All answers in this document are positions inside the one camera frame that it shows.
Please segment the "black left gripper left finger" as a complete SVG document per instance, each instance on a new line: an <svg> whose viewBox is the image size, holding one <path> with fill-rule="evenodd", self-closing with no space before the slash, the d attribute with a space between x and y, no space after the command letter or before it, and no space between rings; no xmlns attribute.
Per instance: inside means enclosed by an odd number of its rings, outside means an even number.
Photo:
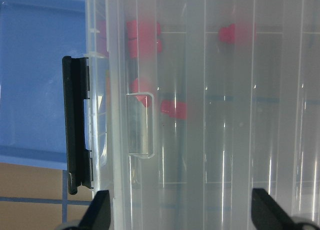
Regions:
<svg viewBox="0 0 320 230"><path fill-rule="evenodd" d="M98 191L78 224L78 229L109 229L111 225L111 201L108 190Z"/></svg>

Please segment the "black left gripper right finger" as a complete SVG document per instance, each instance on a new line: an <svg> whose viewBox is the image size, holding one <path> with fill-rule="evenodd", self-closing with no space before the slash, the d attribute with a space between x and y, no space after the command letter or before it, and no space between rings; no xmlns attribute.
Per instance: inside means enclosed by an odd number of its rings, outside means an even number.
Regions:
<svg viewBox="0 0 320 230"><path fill-rule="evenodd" d="M295 222L263 188L252 189L251 220L256 229L295 229Z"/></svg>

